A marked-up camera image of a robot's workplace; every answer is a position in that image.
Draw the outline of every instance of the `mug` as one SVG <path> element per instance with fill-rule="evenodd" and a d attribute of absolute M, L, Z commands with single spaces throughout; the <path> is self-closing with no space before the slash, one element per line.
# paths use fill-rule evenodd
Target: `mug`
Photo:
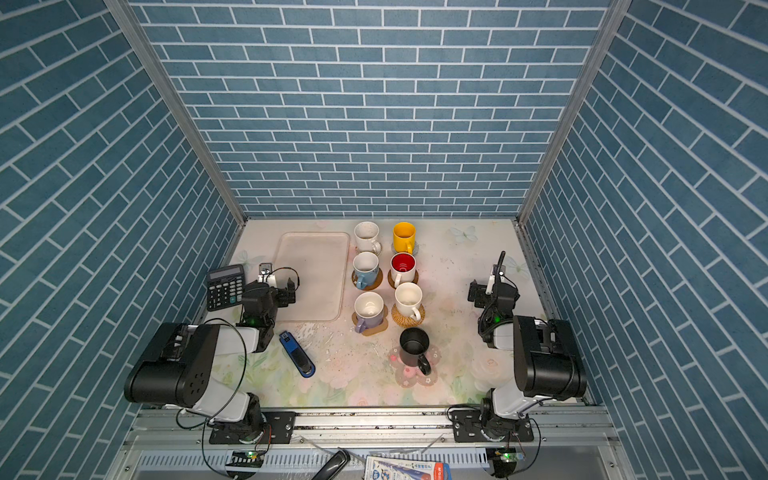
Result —
<path fill-rule="evenodd" d="M 384 321 L 384 299 L 376 292 L 361 293 L 355 300 L 355 315 L 357 333 L 381 325 Z"/>
<path fill-rule="evenodd" d="M 432 366 L 425 353 L 429 348 L 429 336 L 424 330 L 412 326 L 400 334 L 400 359 L 407 366 L 418 366 L 424 375 L 432 373 Z"/>
<path fill-rule="evenodd" d="M 352 261 L 352 266 L 357 275 L 357 288 L 362 290 L 376 282 L 376 276 L 379 275 L 379 258 L 375 253 L 358 253 Z"/>
<path fill-rule="evenodd" d="M 416 259 L 410 253 L 398 253 L 392 257 L 391 265 L 395 288 L 401 283 L 412 282 L 416 276 Z"/>
<path fill-rule="evenodd" d="M 379 226 L 373 222 L 360 222 L 355 227 L 355 241 L 357 251 L 373 252 L 376 255 L 382 252 L 382 244 L 379 243 Z"/>
<path fill-rule="evenodd" d="M 409 316 L 417 322 L 422 321 L 422 314 L 419 312 L 422 305 L 422 289 L 415 283 L 401 283 L 395 288 L 395 304 L 401 315 Z"/>
<path fill-rule="evenodd" d="M 413 255 L 416 245 L 416 227 L 408 222 L 400 222 L 392 229 L 395 236 L 395 252 L 407 252 Z"/>

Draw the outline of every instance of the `brick wallpaper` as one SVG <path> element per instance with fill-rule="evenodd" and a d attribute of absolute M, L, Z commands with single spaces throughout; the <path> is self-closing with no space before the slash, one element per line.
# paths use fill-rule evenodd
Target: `brick wallpaper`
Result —
<path fill-rule="evenodd" d="M 510 217 L 609 0 L 257 3 L 131 2 L 250 216 Z"/>
<path fill-rule="evenodd" d="M 101 0 L 0 2 L 0 478 L 103 478 L 234 228 Z"/>
<path fill-rule="evenodd" d="M 768 4 L 634 0 L 530 231 L 638 478 L 768 478 Z"/>

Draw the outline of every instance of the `black mug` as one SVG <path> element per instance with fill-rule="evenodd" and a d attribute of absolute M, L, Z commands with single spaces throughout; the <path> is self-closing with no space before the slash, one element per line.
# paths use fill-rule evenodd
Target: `black mug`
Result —
<path fill-rule="evenodd" d="M 400 359 L 407 366 L 418 366 L 424 375 L 432 373 L 425 355 L 428 348 L 429 336 L 424 330 L 412 326 L 400 334 Z"/>

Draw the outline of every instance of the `yellow mug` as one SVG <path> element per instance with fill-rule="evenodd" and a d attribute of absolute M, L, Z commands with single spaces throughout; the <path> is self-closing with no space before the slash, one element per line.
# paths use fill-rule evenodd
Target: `yellow mug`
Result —
<path fill-rule="evenodd" d="M 416 245 L 416 227 L 408 222 L 400 222 L 392 229 L 392 233 L 395 235 L 395 251 L 413 255 L 413 248 Z"/>

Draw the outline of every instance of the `calculator keypad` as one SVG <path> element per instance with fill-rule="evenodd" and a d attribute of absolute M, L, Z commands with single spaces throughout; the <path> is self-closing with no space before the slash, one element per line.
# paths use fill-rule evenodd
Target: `calculator keypad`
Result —
<path fill-rule="evenodd" d="M 208 311 L 234 306 L 243 300 L 243 277 L 218 279 L 208 286 Z"/>

